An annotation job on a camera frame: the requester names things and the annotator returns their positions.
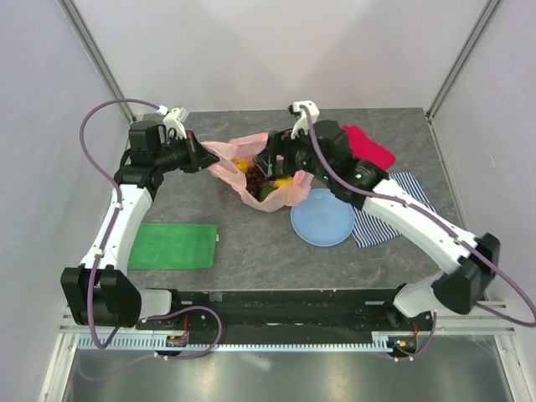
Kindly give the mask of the pink plastic bag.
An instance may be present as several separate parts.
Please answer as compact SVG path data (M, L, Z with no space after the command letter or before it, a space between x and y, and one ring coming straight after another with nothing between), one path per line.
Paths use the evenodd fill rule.
M254 197L246 189L246 175L235 166L235 159L251 160L265 148L267 140L268 133L263 132L237 137L229 142L205 141L201 144L219 157L219 162L208 168L213 176L227 183L244 204L271 213L283 207L298 205L306 199L312 187L313 175L298 171L291 182L274 189L263 201Z

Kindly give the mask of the yellow lemon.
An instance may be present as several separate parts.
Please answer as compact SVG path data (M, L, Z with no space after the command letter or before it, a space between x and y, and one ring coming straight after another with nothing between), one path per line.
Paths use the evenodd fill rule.
M233 164L242 173L247 174L250 167L252 166L252 161L248 159L236 158L233 160Z

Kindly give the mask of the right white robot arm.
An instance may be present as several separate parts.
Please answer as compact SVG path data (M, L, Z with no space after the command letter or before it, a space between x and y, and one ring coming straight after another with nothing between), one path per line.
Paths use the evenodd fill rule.
M314 175L341 201L400 232L440 268L433 276L400 287L383 310L385 323L400 330L421 313L442 307L468 314L495 277L488 265L498 263L499 239L489 233L477 237L449 223L412 198L382 168L355 157L347 133L336 121L319 121L313 127L315 139L304 133L270 133L255 165L268 178L278 176L278 162L283 174Z

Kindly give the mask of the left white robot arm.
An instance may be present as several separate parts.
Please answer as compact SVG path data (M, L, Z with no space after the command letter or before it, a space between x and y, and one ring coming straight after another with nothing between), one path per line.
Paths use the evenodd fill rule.
M196 173L219 158L202 146L183 123L131 124L130 147L112 177L113 194L105 220L78 266L64 269L60 284L75 323L81 326L133 327L154 316L166 329L183 322L183 308L169 290L139 291L126 276L138 228L152 205L165 173Z

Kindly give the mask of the green lime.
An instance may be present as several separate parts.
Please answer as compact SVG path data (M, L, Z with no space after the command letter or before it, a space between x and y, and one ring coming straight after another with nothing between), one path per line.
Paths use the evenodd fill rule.
M260 193L259 193L259 201L263 202L275 190L276 190L276 188L271 187L271 186L263 187L260 190Z

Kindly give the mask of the purple grape bunch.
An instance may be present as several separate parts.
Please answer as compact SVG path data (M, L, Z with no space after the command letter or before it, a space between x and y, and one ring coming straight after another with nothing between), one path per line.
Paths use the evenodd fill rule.
M246 190L254 197L258 196L263 183L265 182L264 173L255 165L248 168L245 173Z

